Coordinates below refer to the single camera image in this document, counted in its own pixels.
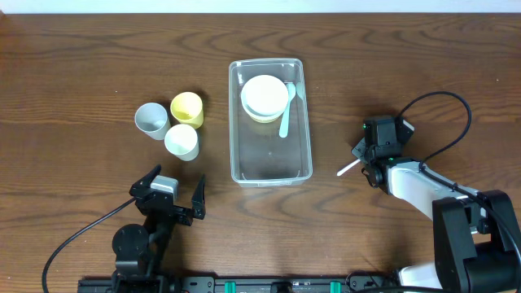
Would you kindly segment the white cup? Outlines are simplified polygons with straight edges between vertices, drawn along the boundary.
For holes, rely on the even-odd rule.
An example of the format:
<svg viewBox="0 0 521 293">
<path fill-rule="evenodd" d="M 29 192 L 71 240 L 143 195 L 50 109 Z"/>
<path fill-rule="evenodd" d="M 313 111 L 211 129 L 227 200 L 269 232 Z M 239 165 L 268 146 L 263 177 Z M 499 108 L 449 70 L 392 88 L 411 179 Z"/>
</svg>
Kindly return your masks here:
<svg viewBox="0 0 521 293">
<path fill-rule="evenodd" d="M 168 152 L 183 161 L 192 161 L 199 154 L 199 136 L 190 125 L 173 126 L 165 135 L 164 145 Z"/>
</svg>

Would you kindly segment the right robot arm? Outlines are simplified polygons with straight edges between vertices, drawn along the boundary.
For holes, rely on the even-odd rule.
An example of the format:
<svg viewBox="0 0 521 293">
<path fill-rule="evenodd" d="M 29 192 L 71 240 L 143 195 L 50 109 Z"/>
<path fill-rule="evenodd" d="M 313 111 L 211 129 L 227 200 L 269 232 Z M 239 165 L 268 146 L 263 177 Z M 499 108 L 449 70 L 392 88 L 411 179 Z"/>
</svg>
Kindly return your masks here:
<svg viewBox="0 0 521 293">
<path fill-rule="evenodd" d="M 399 272 L 387 292 L 520 290 L 520 228 L 509 195 L 479 191 L 404 157 L 397 140 L 362 139 L 352 150 L 370 186 L 432 221 L 435 259 Z"/>
</svg>

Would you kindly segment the yellow bowl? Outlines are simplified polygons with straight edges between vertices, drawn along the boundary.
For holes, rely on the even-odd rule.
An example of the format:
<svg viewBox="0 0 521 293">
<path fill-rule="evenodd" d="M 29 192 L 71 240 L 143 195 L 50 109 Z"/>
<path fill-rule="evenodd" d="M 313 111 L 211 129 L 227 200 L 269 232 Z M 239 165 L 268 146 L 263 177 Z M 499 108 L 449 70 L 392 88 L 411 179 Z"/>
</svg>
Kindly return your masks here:
<svg viewBox="0 0 521 293">
<path fill-rule="evenodd" d="M 284 111 L 280 111 L 273 115 L 263 116 L 263 115 L 257 114 L 255 112 L 250 112 L 249 110 L 247 110 L 247 114 L 254 121 L 259 122 L 259 123 L 264 123 L 264 124 L 276 121 L 283 113 L 284 113 Z"/>
</svg>

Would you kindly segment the light blue plastic spoon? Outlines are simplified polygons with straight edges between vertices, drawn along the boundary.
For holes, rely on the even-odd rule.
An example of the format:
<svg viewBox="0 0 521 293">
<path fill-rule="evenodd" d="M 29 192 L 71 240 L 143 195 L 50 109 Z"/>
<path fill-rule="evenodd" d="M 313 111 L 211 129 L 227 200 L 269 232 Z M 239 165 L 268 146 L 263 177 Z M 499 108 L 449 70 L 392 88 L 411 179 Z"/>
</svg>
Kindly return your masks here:
<svg viewBox="0 0 521 293">
<path fill-rule="evenodd" d="M 279 132 L 278 132 L 280 138 L 286 138 L 288 135 L 291 102 L 294 99 L 294 97 L 296 96 L 296 86 L 293 83 L 288 83 L 287 91 L 288 91 L 287 107 L 286 107 L 284 113 L 282 114 L 281 124 L 280 124 Z"/>
</svg>

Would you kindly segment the white plastic fork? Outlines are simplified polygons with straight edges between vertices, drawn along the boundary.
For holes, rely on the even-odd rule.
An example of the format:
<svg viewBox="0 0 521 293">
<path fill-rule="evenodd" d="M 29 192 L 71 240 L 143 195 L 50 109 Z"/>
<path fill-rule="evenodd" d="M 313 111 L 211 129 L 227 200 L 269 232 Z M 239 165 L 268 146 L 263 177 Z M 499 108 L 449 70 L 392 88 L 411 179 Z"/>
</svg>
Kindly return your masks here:
<svg viewBox="0 0 521 293">
<path fill-rule="evenodd" d="M 337 177 L 340 177 L 342 176 L 343 174 L 345 174 L 349 169 L 353 168 L 354 166 L 356 166 L 357 164 L 359 164 L 361 162 L 360 159 L 356 159 L 354 160 L 353 162 L 351 162 L 350 164 L 344 166 L 343 168 L 341 168 L 337 173 L 336 173 L 336 176 Z"/>
</svg>

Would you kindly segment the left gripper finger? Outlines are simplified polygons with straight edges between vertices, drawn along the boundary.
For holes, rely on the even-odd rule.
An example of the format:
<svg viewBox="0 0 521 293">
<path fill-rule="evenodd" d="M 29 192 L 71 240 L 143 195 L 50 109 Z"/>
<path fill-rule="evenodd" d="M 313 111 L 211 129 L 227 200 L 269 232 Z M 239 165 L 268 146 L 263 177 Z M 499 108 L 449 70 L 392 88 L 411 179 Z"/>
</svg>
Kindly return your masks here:
<svg viewBox="0 0 521 293">
<path fill-rule="evenodd" d="M 203 220 L 206 215 L 206 207 L 205 207 L 205 196 L 204 196 L 204 187 L 205 187 L 206 177 L 203 174 L 199 179 L 198 185 L 195 188 L 195 192 L 192 196 L 192 211 L 193 217 L 199 220 Z"/>
<path fill-rule="evenodd" d="M 131 196 L 147 196 L 152 192 L 151 183 L 160 174 L 161 165 L 157 164 L 147 175 L 137 180 L 130 188 Z"/>
</svg>

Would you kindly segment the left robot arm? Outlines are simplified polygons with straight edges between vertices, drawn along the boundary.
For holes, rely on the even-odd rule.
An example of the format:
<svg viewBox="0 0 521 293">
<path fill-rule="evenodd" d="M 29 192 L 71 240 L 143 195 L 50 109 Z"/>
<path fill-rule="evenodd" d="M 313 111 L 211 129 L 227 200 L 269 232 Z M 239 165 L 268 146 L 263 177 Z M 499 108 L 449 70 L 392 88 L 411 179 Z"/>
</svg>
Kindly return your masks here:
<svg viewBox="0 0 521 293">
<path fill-rule="evenodd" d="M 199 179 L 189 208 L 177 206 L 178 181 L 160 175 L 156 165 L 129 190 L 135 206 L 146 217 L 143 224 L 120 228 L 112 240 L 116 254 L 113 292 L 179 292 L 180 281 L 161 271 L 161 262 L 177 225 L 190 226 L 206 215 L 204 187 Z"/>
</svg>

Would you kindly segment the white bowl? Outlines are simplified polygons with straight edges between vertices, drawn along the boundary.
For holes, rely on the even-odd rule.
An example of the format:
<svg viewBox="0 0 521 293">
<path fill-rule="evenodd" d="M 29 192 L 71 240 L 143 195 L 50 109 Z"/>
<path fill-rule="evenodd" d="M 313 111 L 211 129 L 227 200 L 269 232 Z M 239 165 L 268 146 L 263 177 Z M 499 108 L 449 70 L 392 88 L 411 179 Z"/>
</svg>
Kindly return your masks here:
<svg viewBox="0 0 521 293">
<path fill-rule="evenodd" d="M 289 92 L 277 77 L 259 75 L 244 84 L 240 98 L 245 108 L 255 116 L 275 116 L 285 111 Z"/>
</svg>

